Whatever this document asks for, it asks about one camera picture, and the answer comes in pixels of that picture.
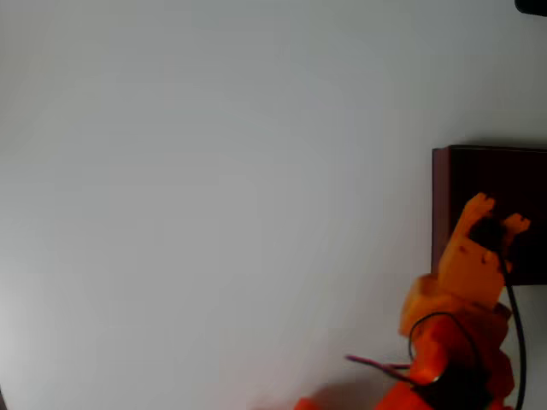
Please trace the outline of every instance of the black wire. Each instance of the black wire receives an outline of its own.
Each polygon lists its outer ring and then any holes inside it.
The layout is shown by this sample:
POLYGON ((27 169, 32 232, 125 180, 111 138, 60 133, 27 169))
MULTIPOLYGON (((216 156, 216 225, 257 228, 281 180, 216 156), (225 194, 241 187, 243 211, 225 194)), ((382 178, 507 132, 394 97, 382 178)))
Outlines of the black wire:
POLYGON ((425 322, 426 320, 429 320, 430 318, 434 316, 448 316, 449 318, 452 319, 452 321, 454 321, 454 323, 458 326, 458 328, 462 332, 463 336, 465 336, 465 338, 468 340, 468 343, 471 346, 471 349, 473 350, 473 354, 475 356, 475 365, 482 370, 483 368, 482 359, 480 358, 480 352, 479 352, 479 349, 477 348, 477 344, 475 343, 475 341, 473 340, 469 332, 466 330, 466 328, 463 327, 462 323, 460 323, 460 321, 456 318, 456 316, 454 316, 454 314, 450 312, 433 312, 433 313, 427 314, 426 316, 416 321, 416 323, 412 325, 412 329, 410 329, 410 333, 409 333, 410 359, 414 360, 414 353, 412 352, 412 340, 413 340, 412 336, 414 335, 414 331, 419 325, 421 325, 423 322, 425 322))
POLYGON ((503 279, 505 279, 505 287, 507 288, 507 296, 509 297, 509 303, 511 304, 511 310, 513 311, 513 317, 515 318, 516 336, 519 340, 519 356, 521 361, 521 379, 519 382, 519 393, 516 399, 515 410, 521 410, 524 403, 524 395, 526 393, 526 340, 524 338, 524 328, 521 321, 521 313, 516 303, 515 293, 513 292, 513 286, 509 283, 509 272, 505 265, 505 259, 500 251, 497 251, 497 258, 502 268, 503 279))

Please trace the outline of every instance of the black object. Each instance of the black object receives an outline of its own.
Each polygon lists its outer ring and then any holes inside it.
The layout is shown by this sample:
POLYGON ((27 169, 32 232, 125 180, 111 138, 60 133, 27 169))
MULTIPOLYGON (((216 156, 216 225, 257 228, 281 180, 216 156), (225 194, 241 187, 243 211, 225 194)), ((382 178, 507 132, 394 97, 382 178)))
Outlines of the black object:
POLYGON ((526 15, 547 16, 547 0, 515 0, 515 6, 526 15))
POLYGON ((531 221, 509 249, 509 282, 547 284, 547 150, 451 145, 432 159, 432 272, 463 207, 484 192, 496 200, 496 219, 519 213, 531 221))
POLYGON ((502 250, 503 236, 506 229, 494 218, 483 218, 471 228, 469 239, 493 252, 502 250))
POLYGON ((437 381, 413 391, 435 410, 484 410, 492 401, 488 376, 476 369, 448 365, 437 381))

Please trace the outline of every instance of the white background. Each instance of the white background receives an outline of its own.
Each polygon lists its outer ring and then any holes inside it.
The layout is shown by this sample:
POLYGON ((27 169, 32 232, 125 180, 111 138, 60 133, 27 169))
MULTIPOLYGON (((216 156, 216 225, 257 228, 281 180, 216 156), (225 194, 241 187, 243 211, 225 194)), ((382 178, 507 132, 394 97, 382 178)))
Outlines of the white background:
MULTIPOLYGON (((431 149, 544 141, 546 73, 547 19, 511 0, 3 0, 9 407, 373 401, 343 355, 406 360, 431 149)), ((545 296, 518 292, 528 408, 545 296)))

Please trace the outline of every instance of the orange robotic arm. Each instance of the orange robotic arm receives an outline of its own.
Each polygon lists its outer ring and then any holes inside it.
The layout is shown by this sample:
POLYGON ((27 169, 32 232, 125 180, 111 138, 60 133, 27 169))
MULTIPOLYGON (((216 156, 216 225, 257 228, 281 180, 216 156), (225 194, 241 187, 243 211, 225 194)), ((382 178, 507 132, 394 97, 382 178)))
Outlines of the orange robotic arm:
MULTIPOLYGON (((473 229, 491 217, 494 204, 484 194, 466 204, 437 271, 411 288, 399 331, 409 338, 410 349, 414 345, 415 359, 406 380, 390 390, 377 410, 510 409, 503 402, 515 384, 500 345, 511 312, 498 298, 511 266, 500 255, 530 221, 513 214, 498 224, 496 245, 478 243, 473 229)), ((297 410, 319 408, 303 400, 297 410)))

